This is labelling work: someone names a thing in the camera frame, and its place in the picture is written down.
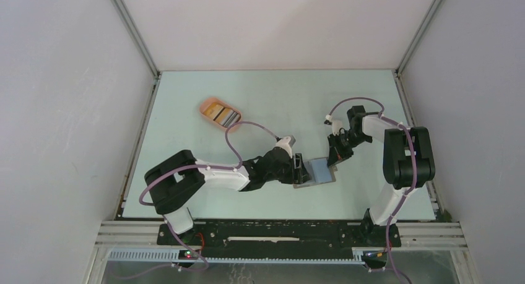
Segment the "grey card holder wallet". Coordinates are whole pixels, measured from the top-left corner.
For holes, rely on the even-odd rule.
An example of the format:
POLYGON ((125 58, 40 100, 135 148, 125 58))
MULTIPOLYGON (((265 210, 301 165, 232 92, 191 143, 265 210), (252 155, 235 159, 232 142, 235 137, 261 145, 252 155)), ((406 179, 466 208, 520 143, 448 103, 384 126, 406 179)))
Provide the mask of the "grey card holder wallet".
POLYGON ((315 158, 304 161, 306 171, 311 179, 302 184, 294 184, 294 189, 301 189, 305 187, 317 186, 327 183, 334 183, 336 181, 334 168, 329 168, 328 158, 315 158))

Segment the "pink oval tray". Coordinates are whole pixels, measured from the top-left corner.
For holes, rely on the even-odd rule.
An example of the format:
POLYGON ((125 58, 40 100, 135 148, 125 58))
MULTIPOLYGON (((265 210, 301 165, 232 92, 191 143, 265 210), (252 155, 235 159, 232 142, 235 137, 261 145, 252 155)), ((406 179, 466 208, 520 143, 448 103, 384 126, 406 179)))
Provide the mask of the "pink oval tray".
POLYGON ((214 120, 212 120, 211 118, 208 118, 207 116, 205 116, 203 114, 203 112, 205 111, 205 109, 213 102, 217 102, 217 103, 220 103, 224 108, 231 108, 233 110, 235 110, 236 112, 240 113, 240 117, 234 121, 233 124, 231 124, 229 127, 231 127, 231 131, 235 131, 236 130, 236 127, 233 127, 234 124, 240 122, 242 119, 243 119, 243 115, 241 113, 240 110, 238 110, 236 107, 234 107, 233 105, 223 101, 223 100, 220 100, 219 98, 217 97, 209 97, 207 99, 205 99, 199 106, 199 114, 201 115, 201 117, 207 121, 208 123, 212 124, 214 127, 217 127, 219 128, 220 130, 222 131, 226 131, 229 127, 222 127, 220 125, 218 125, 217 123, 214 122, 214 120))

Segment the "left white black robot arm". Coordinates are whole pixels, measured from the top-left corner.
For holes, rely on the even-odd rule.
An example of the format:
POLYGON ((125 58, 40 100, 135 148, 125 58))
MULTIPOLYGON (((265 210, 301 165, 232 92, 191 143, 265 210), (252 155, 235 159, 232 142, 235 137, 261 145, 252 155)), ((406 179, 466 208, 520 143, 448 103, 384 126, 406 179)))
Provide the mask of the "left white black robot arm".
POLYGON ((263 156, 243 160, 239 168, 198 160, 190 150, 182 150, 144 175, 147 185, 139 202, 150 195, 156 213, 163 216, 171 228, 172 237, 180 244, 193 242, 196 229, 186 203, 205 187, 230 189, 238 192, 255 191, 266 183, 299 185, 313 179, 302 155, 290 155, 274 147, 263 156))

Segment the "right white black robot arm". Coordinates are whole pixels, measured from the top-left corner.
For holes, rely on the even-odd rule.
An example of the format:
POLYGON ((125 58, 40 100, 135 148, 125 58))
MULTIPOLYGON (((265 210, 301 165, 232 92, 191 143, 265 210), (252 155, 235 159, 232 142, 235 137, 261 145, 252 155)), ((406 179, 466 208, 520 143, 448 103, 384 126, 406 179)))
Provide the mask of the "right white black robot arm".
POLYGON ((361 240, 375 246, 385 237, 383 226, 396 222, 396 215, 413 192, 435 176, 435 162, 429 131, 425 127, 407 127, 380 112, 367 112, 364 106, 353 106, 347 112, 349 128, 328 114, 327 166, 348 160, 354 148, 365 142, 383 144, 383 186, 377 200, 367 209, 360 229, 361 240))

